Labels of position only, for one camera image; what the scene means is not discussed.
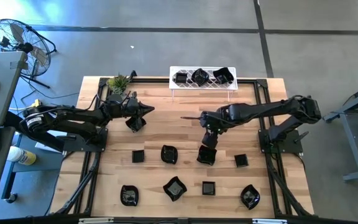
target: gray floor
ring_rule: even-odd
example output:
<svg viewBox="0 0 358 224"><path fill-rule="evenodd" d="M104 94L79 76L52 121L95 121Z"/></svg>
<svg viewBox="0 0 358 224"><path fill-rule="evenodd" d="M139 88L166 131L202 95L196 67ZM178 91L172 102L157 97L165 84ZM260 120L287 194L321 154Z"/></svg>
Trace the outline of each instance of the gray floor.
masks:
<svg viewBox="0 0 358 224"><path fill-rule="evenodd" d="M267 29L358 30L356 0L260 0L260 6ZM25 14L23 7L29 9ZM251 0L0 1L0 18L6 17L56 26L257 28ZM231 66L241 77L266 77L258 34L42 34L59 51L39 79L51 85L49 91L39 87L48 96L78 92L84 75L137 70L139 75L161 76L168 75L171 65ZM358 36L268 35L267 43L274 75L285 79L288 95L312 95L324 114L358 90ZM19 99L30 92L21 81L15 92L18 107L23 107ZM77 96L51 100L34 93L24 104L36 98L72 105ZM315 213L358 220L358 181L342 181L343 174L357 169L340 122L320 121L299 130L310 131L303 146ZM13 204L0 200L0 218L44 214L56 174L21 174L14 185L21 197Z"/></svg>

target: bottle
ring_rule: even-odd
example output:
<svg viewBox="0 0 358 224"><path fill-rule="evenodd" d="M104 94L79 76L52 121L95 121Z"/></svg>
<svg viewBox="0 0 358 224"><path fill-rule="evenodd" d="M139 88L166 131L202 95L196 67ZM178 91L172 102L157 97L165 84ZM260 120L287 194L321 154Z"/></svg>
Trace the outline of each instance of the bottle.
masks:
<svg viewBox="0 0 358 224"><path fill-rule="evenodd" d="M35 162L36 158L37 156L32 152L19 147L11 146L6 160L29 166Z"/></svg>

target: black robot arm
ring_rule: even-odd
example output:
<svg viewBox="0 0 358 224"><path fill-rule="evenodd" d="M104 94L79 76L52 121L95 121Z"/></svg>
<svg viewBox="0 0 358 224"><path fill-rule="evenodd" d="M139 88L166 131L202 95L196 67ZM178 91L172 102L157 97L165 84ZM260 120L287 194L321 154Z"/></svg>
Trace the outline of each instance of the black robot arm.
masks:
<svg viewBox="0 0 358 224"><path fill-rule="evenodd" d="M286 133L299 127L301 124L314 124L321 119L321 113L317 102L310 96L293 96L288 100L281 100L261 105L248 105L246 103L234 103L222 106L213 111L203 111L199 118L200 125L206 128L203 144L214 149L218 143L218 134L228 131L238 125L248 123L254 118L290 114L281 125L269 128L271 141L285 138Z"/></svg>
<svg viewBox="0 0 358 224"><path fill-rule="evenodd" d="M143 116L153 110L154 107L137 101L136 92L131 97L127 95L124 99L120 95L114 94L108 96L106 101L93 111L64 105L42 105L27 109L23 113L25 118L20 122L20 126L22 130L30 132L29 134L25 133L28 136L56 130L77 134L86 143L91 144L100 140L100 127L105 127L112 119L131 117L126 124L133 132L136 132L146 125Z"/></svg>

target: wooden tabletop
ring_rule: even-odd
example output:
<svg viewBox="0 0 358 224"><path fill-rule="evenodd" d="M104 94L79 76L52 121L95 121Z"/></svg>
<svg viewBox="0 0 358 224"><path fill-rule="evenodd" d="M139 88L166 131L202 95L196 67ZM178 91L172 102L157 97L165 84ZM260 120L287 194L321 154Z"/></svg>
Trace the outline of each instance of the wooden tabletop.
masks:
<svg viewBox="0 0 358 224"><path fill-rule="evenodd" d="M100 77L84 77L77 107L87 108L97 92ZM268 78L271 101L287 98L284 81ZM268 218L273 217L272 198L264 155L260 152L257 119L230 129L219 136L214 166L196 161L205 133L198 121L180 119L181 116L199 116L201 111L215 111L229 104L227 92L206 90L177 90L172 101L168 83L131 83L127 90L136 91L138 99L155 111L144 118L147 125L138 133L126 126L125 119L108 124L109 137L102 153L96 184L92 216L109 217L205 217L205 218ZM253 86L239 84L230 103L256 104ZM276 116L280 124L288 116ZM178 149L178 162L166 164L160 158L162 146ZM132 163L133 150L145 150L145 162ZM236 168L234 155L247 154L249 166ZM63 162L58 178L51 212L57 211L69 199L78 185L84 153L76 152ZM299 158L283 154L287 185L304 208L313 213L305 172ZM176 202L163 191L162 186L178 176L187 192ZM202 181L216 183L216 195L204 196ZM252 184L261 199L253 210L240 201L242 189ZM122 185L135 185L140 199L137 207L121 204ZM280 208L284 211L281 190ZM88 188L85 189L85 207Z"/></svg>

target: fan guard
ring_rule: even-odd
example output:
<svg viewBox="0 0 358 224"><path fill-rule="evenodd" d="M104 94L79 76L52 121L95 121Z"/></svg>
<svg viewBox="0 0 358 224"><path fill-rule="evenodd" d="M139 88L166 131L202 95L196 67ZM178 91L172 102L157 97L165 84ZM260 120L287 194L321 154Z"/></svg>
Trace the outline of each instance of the fan guard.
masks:
<svg viewBox="0 0 358 224"><path fill-rule="evenodd" d="M29 68L21 74L30 77L44 74L50 66L48 45L31 26L14 20L0 20L0 52L23 51L27 53Z"/></svg>

